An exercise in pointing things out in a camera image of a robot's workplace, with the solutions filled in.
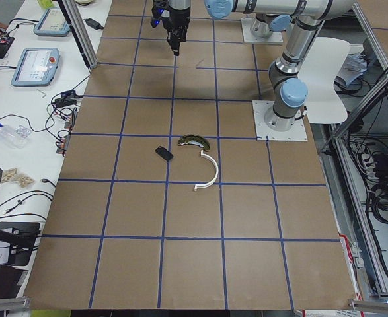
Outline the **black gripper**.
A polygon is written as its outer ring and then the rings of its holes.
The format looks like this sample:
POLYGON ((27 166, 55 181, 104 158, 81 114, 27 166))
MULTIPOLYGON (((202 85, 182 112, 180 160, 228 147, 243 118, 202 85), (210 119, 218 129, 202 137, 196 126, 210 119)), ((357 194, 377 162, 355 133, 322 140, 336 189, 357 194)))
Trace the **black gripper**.
POLYGON ((174 56, 180 55, 180 42, 186 42, 190 23, 190 9, 169 9, 162 12, 163 27, 167 31, 167 42, 174 56))

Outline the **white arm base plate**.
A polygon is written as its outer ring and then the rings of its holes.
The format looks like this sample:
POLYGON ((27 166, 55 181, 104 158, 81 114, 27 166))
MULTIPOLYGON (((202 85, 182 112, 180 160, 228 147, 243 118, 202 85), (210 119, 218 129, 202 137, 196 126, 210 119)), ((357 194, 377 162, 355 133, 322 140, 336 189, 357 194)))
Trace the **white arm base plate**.
POLYGON ((283 44, 281 32, 273 32, 269 26, 257 18, 242 18, 241 28, 243 33, 243 42, 246 44, 283 44))
POLYGON ((274 113, 273 101, 253 100, 256 138, 261 141, 307 141, 305 124, 300 110, 288 119, 274 113))

